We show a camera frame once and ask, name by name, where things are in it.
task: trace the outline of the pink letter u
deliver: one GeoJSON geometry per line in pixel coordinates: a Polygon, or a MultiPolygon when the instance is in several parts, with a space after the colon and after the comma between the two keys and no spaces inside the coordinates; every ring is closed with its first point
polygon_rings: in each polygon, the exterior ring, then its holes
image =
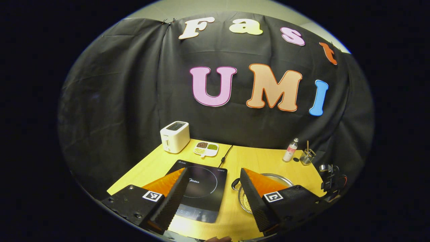
{"type": "Polygon", "coordinates": [[[226,104],[231,96],[231,81],[237,69],[230,66],[218,67],[216,71],[221,75],[221,90],[218,96],[210,96],[206,92],[206,76],[211,72],[209,67],[194,67],[190,70],[193,75],[193,95],[201,104],[218,107],[226,104]]]}

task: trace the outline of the power cord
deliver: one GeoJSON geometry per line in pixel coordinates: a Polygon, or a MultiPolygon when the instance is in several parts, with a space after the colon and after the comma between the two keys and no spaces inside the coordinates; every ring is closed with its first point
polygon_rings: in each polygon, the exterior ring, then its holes
{"type": "Polygon", "coordinates": [[[230,149],[227,150],[227,153],[225,153],[224,157],[221,158],[221,163],[219,164],[218,168],[221,166],[221,164],[225,161],[225,157],[227,156],[228,152],[231,150],[231,148],[233,147],[233,145],[230,146],[230,149]]]}
{"type": "MultiPolygon", "coordinates": [[[[337,165],[334,165],[333,167],[336,167],[338,169],[338,171],[340,171],[340,169],[339,169],[339,167],[337,165]]],[[[345,178],[345,183],[344,183],[344,187],[345,187],[346,184],[347,184],[348,177],[346,175],[340,175],[339,177],[344,177],[345,178]]]]}

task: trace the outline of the white toaster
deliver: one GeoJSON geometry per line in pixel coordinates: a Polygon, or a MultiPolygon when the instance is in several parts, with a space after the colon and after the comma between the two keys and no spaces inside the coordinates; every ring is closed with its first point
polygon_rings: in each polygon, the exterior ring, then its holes
{"type": "Polygon", "coordinates": [[[163,149],[179,153],[190,141],[190,126],[187,122],[175,121],[160,130],[163,149]]]}

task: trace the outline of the foam letter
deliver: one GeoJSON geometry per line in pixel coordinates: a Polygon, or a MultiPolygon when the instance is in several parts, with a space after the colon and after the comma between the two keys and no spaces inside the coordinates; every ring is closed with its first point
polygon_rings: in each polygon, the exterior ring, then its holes
{"type": "Polygon", "coordinates": [[[198,28],[200,31],[203,31],[208,25],[207,22],[212,23],[215,21],[214,17],[208,17],[203,19],[193,19],[185,22],[186,26],[184,29],[184,33],[179,36],[179,39],[188,39],[192,37],[196,37],[199,33],[196,32],[198,28]]]}
{"type": "Polygon", "coordinates": [[[249,69],[254,73],[254,87],[251,99],[246,102],[248,107],[257,109],[264,107],[266,105],[263,101],[264,91],[270,108],[273,108],[281,96],[284,95],[282,101],[278,104],[278,108],[290,112],[297,110],[298,83],[302,78],[299,72],[287,71],[281,81],[277,83],[275,75],[268,65],[251,64],[249,69]]]}
{"type": "Polygon", "coordinates": [[[281,28],[281,32],[283,33],[282,38],[284,40],[300,46],[304,45],[304,40],[300,38],[301,34],[297,30],[283,27],[281,28]]]}
{"type": "Polygon", "coordinates": [[[233,20],[233,23],[234,25],[230,26],[230,31],[233,33],[248,33],[253,35],[263,33],[260,29],[260,23],[253,19],[235,19],[233,20]]]}
{"type": "Polygon", "coordinates": [[[337,65],[338,62],[333,58],[333,55],[335,53],[333,52],[332,49],[330,49],[329,45],[326,43],[322,43],[322,42],[320,42],[319,45],[321,45],[324,48],[324,52],[326,53],[327,59],[329,59],[329,61],[331,63],[333,63],[334,65],[337,65]]]}
{"type": "Polygon", "coordinates": [[[218,107],[226,104],[231,96],[231,81],[237,69],[229,66],[218,67],[221,75],[221,90],[218,96],[210,96],[206,92],[206,76],[211,72],[209,67],[194,67],[190,70],[193,75],[194,98],[206,106],[218,107]]]}
{"type": "Polygon", "coordinates": [[[324,99],[326,98],[326,92],[329,89],[329,85],[322,80],[315,81],[316,96],[313,107],[309,109],[309,113],[313,116],[321,116],[323,114],[324,99]]]}

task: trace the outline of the white wall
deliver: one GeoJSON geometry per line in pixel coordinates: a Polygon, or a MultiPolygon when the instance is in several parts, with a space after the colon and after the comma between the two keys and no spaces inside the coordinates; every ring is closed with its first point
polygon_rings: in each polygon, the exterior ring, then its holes
{"type": "Polygon", "coordinates": [[[343,44],[318,24],[294,9],[271,0],[161,0],[132,13],[128,18],[168,19],[167,22],[171,22],[173,18],[182,19],[213,11],[252,12],[281,19],[299,25],[332,42],[342,52],[349,53],[343,44]]]}

